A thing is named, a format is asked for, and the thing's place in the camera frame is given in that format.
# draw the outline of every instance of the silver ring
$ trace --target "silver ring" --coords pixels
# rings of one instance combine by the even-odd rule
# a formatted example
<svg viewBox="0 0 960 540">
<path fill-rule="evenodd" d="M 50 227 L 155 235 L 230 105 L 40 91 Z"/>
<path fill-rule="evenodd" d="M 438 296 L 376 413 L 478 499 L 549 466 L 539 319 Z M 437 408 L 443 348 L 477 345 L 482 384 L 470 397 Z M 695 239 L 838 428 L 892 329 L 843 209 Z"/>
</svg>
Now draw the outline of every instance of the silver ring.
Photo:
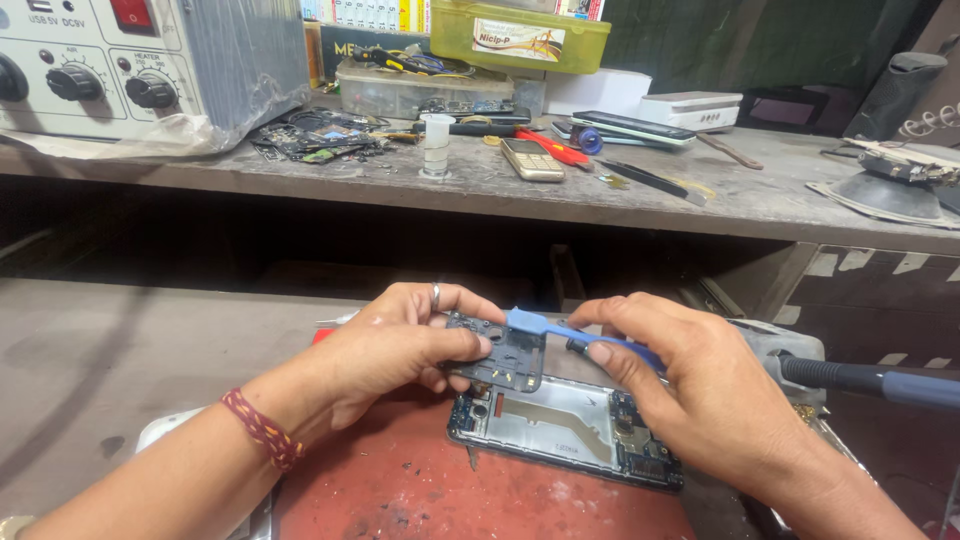
<svg viewBox="0 0 960 540">
<path fill-rule="evenodd" d="M 436 311 L 440 307 L 440 286 L 437 282 L 430 283 L 433 285 L 433 302 L 430 303 L 430 310 Z"/>
</svg>

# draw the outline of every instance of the braided wristband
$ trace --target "braided wristband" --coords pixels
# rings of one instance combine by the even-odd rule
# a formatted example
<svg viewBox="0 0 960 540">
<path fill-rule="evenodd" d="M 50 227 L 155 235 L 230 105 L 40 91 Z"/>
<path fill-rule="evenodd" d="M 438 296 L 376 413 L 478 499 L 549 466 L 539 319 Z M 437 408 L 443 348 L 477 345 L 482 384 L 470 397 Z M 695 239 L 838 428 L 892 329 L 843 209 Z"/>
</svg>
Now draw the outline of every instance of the braided wristband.
<svg viewBox="0 0 960 540">
<path fill-rule="evenodd" d="M 257 412 L 253 405 L 244 399 L 240 388 L 234 388 L 224 394 L 224 397 L 220 398 L 220 403 L 226 405 L 243 422 L 244 427 L 247 428 L 247 435 L 263 445 L 267 455 L 270 456 L 270 463 L 277 469 L 286 473 L 293 469 L 294 463 L 303 457 L 305 450 L 303 445 L 290 440 L 290 437 L 283 432 L 283 428 Z"/>
</svg>

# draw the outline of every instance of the hand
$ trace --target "hand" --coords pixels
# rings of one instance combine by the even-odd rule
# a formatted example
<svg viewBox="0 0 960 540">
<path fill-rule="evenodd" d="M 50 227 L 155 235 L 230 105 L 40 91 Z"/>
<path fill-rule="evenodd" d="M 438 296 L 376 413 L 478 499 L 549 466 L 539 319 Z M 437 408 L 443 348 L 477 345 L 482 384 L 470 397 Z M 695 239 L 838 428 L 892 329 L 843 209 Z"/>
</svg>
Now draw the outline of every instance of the hand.
<svg viewBox="0 0 960 540">
<path fill-rule="evenodd" d="M 772 488 L 784 468 L 808 459 L 804 448 L 818 444 L 740 332 L 716 315 L 636 293 L 586 302 L 567 322 L 603 325 L 604 335 L 630 336 L 660 355 L 669 388 L 626 348 L 588 347 L 676 455 L 745 492 Z"/>
<path fill-rule="evenodd" d="M 431 283 L 391 285 L 323 341 L 245 385 L 244 397 L 309 446 L 327 430 L 356 422 L 378 397 L 408 382 L 438 393 L 448 384 L 467 390 L 468 380 L 447 378 L 436 364 L 483 358 L 492 345 L 467 329 L 445 329 L 441 311 L 456 309 L 500 324 L 506 316 L 489 300 L 447 283 L 440 284 L 434 310 L 433 293 Z"/>
</svg>

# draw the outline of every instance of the dark green curtain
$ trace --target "dark green curtain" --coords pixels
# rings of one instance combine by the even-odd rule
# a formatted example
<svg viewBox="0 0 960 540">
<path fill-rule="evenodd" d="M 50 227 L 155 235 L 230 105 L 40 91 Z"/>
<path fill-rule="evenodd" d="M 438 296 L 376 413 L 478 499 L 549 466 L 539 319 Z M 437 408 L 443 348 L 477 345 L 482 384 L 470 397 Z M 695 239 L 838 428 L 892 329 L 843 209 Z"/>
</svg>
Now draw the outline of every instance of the dark green curtain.
<svg viewBox="0 0 960 540">
<path fill-rule="evenodd" d="M 607 0 L 602 65 L 651 93 L 828 85 L 866 90 L 926 0 Z"/>
</svg>

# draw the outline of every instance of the left hand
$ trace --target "left hand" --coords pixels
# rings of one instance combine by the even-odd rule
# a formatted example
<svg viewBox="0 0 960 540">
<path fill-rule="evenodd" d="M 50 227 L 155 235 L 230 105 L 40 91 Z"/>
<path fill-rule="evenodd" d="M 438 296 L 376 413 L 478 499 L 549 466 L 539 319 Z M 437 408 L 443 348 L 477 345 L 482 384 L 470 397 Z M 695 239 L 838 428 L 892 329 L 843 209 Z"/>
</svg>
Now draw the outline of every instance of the left hand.
<svg viewBox="0 0 960 540">
<path fill-rule="evenodd" d="M 299 431 L 297 437 L 309 444 L 326 430 L 356 422 L 378 397 L 408 382 L 417 380 L 434 392 L 443 392 L 448 384 L 466 391 L 468 380 L 448 378 L 436 364 L 483 358 L 492 345 L 467 329 L 446 329 L 441 311 L 456 309 L 500 324 L 506 316 L 460 285 L 440 283 L 435 309 L 433 297 L 431 283 L 391 285 L 323 341 L 245 385 L 244 396 L 258 409 L 278 409 L 287 419 L 274 420 Z M 278 404 L 272 397 L 277 393 L 295 401 Z"/>
</svg>

